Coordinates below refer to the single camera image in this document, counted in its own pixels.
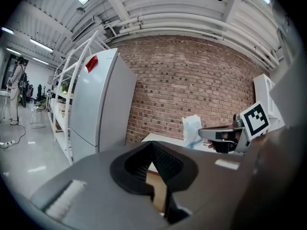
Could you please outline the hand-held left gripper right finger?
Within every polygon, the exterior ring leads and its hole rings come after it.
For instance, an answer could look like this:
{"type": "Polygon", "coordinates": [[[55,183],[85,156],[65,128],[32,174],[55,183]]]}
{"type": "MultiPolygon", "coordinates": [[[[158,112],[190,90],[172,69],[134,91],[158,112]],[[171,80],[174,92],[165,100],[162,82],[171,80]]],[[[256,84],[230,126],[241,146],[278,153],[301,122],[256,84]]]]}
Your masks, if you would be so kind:
{"type": "Polygon", "coordinates": [[[230,230],[247,187],[244,157],[152,142],[154,165],[166,184],[169,230],[230,230]]]}

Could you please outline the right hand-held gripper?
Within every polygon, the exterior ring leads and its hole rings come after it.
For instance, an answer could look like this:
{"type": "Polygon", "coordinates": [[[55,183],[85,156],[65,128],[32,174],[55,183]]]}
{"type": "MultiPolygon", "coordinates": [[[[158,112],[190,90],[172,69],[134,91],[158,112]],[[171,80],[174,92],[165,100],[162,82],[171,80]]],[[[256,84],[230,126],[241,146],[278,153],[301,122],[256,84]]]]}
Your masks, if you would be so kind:
{"type": "Polygon", "coordinates": [[[201,128],[198,134],[201,138],[212,141],[213,148],[218,153],[233,152],[245,155],[252,140],[265,133],[271,127],[267,112],[261,101],[235,115],[233,128],[231,126],[215,126],[201,128]],[[225,142],[235,141],[236,132],[241,132],[238,143],[225,142]]]}

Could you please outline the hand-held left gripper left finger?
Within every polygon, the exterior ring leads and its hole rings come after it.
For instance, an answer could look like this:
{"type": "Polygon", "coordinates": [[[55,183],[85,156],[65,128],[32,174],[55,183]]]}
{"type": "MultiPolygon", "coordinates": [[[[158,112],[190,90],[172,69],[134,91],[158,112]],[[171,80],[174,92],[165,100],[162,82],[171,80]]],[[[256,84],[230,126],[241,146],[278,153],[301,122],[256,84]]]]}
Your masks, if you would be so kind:
{"type": "Polygon", "coordinates": [[[172,144],[146,141],[89,155],[65,169],[31,197],[45,223],[67,230],[165,230],[154,207],[150,165],[170,164],[172,144]]]}

